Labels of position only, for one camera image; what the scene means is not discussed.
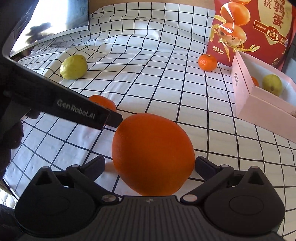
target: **open cardboard box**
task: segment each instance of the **open cardboard box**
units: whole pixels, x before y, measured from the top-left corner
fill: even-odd
[[[267,74],[277,75],[283,92],[279,97],[263,90]],[[254,85],[255,77],[260,87]],[[237,117],[296,142],[296,84],[276,68],[236,51],[231,68]]]

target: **white checkered tablecloth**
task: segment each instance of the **white checkered tablecloth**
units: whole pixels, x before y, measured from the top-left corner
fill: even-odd
[[[198,68],[206,52],[214,11],[178,4],[127,3],[91,15],[91,28],[39,44],[20,63],[85,96],[103,95],[126,118],[148,112],[180,125],[196,156],[238,170],[259,166],[286,207],[279,234],[296,238],[296,144],[236,118],[230,68]],[[89,70],[78,80],[59,74],[73,54],[87,58]],[[63,170],[98,154],[106,171],[96,180],[119,195],[138,195],[118,176],[112,163],[115,129],[95,130],[48,114],[23,119],[25,136],[12,155],[5,180],[20,196],[42,166]],[[178,197],[201,185],[194,171]]]

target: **green fruit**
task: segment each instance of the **green fruit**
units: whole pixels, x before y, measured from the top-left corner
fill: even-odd
[[[66,80],[79,79],[87,72],[86,59],[83,55],[72,55],[64,60],[59,70]]]
[[[283,86],[281,79],[275,74],[268,74],[263,78],[262,88],[276,96],[280,96]]]

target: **red package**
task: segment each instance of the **red package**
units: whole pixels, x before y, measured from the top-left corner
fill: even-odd
[[[288,0],[215,0],[215,9],[207,54],[231,66],[239,50],[281,66],[296,31]]]

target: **brown wall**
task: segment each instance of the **brown wall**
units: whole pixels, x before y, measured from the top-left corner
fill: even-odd
[[[204,7],[208,9],[215,9],[214,0],[89,0],[90,13],[95,12],[100,7],[126,2],[164,2],[164,3],[180,3],[186,5],[193,5],[198,7]]]

